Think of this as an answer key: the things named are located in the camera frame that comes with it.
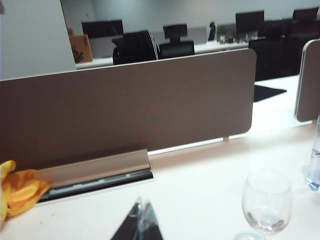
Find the cardboard box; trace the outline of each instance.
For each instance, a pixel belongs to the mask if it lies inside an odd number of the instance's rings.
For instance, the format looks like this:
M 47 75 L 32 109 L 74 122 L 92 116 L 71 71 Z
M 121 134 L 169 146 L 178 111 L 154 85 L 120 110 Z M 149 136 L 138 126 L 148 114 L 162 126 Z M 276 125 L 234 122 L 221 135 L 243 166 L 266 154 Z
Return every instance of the cardboard box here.
M 68 36 L 73 36 L 74 35 L 74 31 L 71 28 L 67 28 L 66 31 L 68 32 Z
M 93 60 L 88 35 L 69 36 L 74 62 L 76 64 Z

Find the black mouse pad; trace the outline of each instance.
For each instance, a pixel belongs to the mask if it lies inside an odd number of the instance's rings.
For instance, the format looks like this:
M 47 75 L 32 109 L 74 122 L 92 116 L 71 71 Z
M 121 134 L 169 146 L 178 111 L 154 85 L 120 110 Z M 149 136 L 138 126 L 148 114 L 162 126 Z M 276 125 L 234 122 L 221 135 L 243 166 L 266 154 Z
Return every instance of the black mouse pad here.
M 284 89 L 254 85 L 253 102 L 259 102 L 261 100 L 273 97 L 275 95 L 285 93 L 286 91 L 287 90 Z

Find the desk partition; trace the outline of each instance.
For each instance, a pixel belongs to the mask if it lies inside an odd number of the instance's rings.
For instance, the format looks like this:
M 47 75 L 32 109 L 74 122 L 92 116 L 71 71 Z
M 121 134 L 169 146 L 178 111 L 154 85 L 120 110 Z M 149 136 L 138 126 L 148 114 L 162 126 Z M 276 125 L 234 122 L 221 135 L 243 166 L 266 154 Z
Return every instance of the desk partition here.
M 246 132 L 255 63 L 241 49 L 2 81 L 0 159 L 42 169 Z
M 320 114 L 320 39 L 308 41 L 302 52 L 294 115 L 300 122 Z

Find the wine glass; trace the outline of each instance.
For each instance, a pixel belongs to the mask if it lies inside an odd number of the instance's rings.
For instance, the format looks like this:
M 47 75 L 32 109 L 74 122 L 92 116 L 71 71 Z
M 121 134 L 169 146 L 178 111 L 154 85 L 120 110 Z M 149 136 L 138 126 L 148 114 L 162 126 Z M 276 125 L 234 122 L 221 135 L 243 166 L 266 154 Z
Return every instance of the wine glass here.
M 248 174 L 242 211 L 262 240 L 285 229 L 291 218 L 291 208 L 291 183 L 286 176 L 271 169 L 258 169 Z

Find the potted plant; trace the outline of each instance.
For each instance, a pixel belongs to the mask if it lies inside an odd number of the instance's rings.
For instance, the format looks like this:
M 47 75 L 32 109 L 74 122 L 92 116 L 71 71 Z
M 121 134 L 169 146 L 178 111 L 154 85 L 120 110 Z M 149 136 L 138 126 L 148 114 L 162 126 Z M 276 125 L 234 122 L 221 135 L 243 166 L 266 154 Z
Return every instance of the potted plant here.
M 228 31 L 229 31 L 229 29 L 224 25 L 221 25 L 221 26 L 217 27 L 216 34 L 220 37 L 220 43 L 221 44 L 225 44 L 226 43 L 226 34 L 227 34 Z

